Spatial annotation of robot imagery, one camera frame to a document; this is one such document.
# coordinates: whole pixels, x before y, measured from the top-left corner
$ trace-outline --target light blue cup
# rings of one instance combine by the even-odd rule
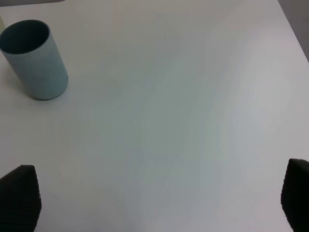
[[[50,100],[66,90],[68,74],[46,23],[25,20],[9,26],[0,35],[0,50],[30,96]]]

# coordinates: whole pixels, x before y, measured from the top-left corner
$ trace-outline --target white table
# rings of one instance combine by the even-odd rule
[[[0,175],[36,167],[37,232],[291,232],[309,63],[276,0],[66,0],[46,22],[70,83],[34,101],[0,56]]]

